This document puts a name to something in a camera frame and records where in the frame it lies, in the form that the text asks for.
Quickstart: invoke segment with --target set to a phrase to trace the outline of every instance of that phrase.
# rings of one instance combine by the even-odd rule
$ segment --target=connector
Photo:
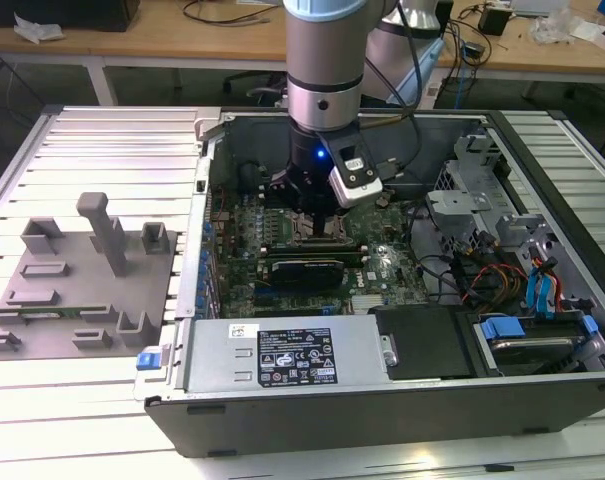
[[[402,165],[396,158],[389,158],[386,162],[378,163],[375,166],[378,171],[378,176],[382,182],[393,178],[400,178],[402,175]]]
[[[542,265],[538,267],[538,272],[541,274],[547,273],[558,264],[558,261],[555,257],[549,257]]]
[[[497,246],[497,239],[486,230],[482,230],[478,234],[478,241],[480,242],[480,245],[484,245],[486,247]]]

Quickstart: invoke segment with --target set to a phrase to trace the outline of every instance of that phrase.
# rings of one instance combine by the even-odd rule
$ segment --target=blue latch
[[[589,332],[589,335],[595,335],[598,333],[598,324],[591,315],[585,315],[582,317],[582,322],[584,322],[584,327],[586,328],[586,331]]]
[[[490,317],[480,324],[484,338],[524,337],[524,329],[518,317]]]
[[[135,366],[140,371],[159,370],[161,361],[162,354],[160,352],[142,352],[138,354]]]

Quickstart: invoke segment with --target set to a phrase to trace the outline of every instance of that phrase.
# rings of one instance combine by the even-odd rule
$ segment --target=robotic arm
[[[369,32],[397,0],[284,0],[291,152],[271,189],[313,216],[326,217],[382,191],[357,122]]]

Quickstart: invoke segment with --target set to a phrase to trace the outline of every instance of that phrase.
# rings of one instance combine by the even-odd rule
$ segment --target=vertical gray post
[[[97,241],[116,277],[126,275],[126,257],[124,256],[124,242],[113,230],[111,219],[106,213],[109,199],[101,192],[88,192],[80,195],[77,210],[80,215],[91,223]]]

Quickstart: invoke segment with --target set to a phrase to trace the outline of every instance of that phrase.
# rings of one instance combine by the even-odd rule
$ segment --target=black cable on desk
[[[235,18],[228,18],[228,19],[223,19],[223,20],[210,20],[208,18],[203,18],[203,17],[199,16],[199,12],[198,12],[198,15],[194,15],[188,11],[188,9],[190,7],[192,7],[193,5],[196,5],[196,4],[199,4],[200,6],[202,6],[202,3],[200,2],[200,0],[194,0],[192,2],[187,3],[182,8],[182,14],[185,17],[190,18],[191,20],[195,20],[196,22],[204,23],[207,25],[213,25],[213,26],[217,26],[217,27],[244,27],[244,26],[249,26],[249,25],[255,25],[258,23],[266,23],[266,22],[269,22],[269,20],[264,19],[264,18],[261,19],[258,17],[258,15],[260,15],[262,13],[270,12],[271,10],[275,10],[276,8],[280,8],[279,5],[273,5],[271,7],[267,7],[267,8],[263,8],[262,10],[258,10],[257,12],[248,13],[246,15],[241,15],[241,16],[235,17]]]
[[[482,38],[486,41],[487,47],[488,47],[487,51],[486,51],[486,56],[483,55],[483,58],[481,58],[478,61],[474,61],[473,59],[469,59],[468,57],[465,58],[464,56],[460,55],[460,49],[463,48],[460,25],[464,25],[464,26],[470,28],[471,30],[473,30],[474,32],[476,32],[478,35],[482,36]],[[471,90],[473,89],[473,87],[475,86],[475,84],[477,82],[478,69],[482,65],[486,64],[489,61],[489,59],[491,58],[491,56],[493,55],[493,44],[491,43],[491,40],[489,39],[489,37],[487,37],[484,33],[482,33],[480,30],[478,30],[473,25],[471,25],[467,22],[461,21],[461,20],[453,20],[453,19],[449,20],[449,26],[447,27],[446,32],[451,34],[451,36],[453,37],[453,44],[454,44],[454,48],[455,48],[455,57],[453,60],[453,65],[451,66],[451,70],[449,71],[449,74],[442,82],[442,90],[450,92],[450,93],[458,93],[457,90],[456,91],[450,90],[448,88],[448,86],[452,80],[453,71],[457,68],[456,78],[459,77],[460,76],[460,67],[461,67],[462,63],[465,63],[466,65],[468,65],[472,68],[471,77],[470,77],[471,81],[470,81],[469,86],[465,87],[459,93],[466,94],[466,96],[468,97],[468,95],[470,94]]]

